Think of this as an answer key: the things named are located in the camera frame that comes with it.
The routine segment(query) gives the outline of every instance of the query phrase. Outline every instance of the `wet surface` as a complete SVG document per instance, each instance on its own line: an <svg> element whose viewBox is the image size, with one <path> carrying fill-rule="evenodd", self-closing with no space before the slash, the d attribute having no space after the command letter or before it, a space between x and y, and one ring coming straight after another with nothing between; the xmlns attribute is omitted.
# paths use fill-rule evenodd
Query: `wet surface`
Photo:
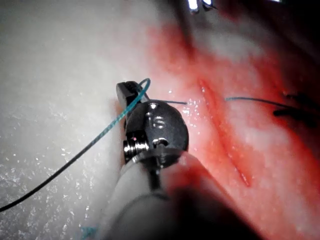
<svg viewBox="0 0 320 240"><path fill-rule="evenodd" d="M189 152L257 229L272 239L317 239L317 120L225 101L247 96L317 114L317 67L231 6L185 17L159 1L0 3L0 206L41 183L120 113L116 83L150 77L152 99L188 102L177 108ZM123 163L122 126L0 213L0 238L76 240L101 227Z"/></svg>

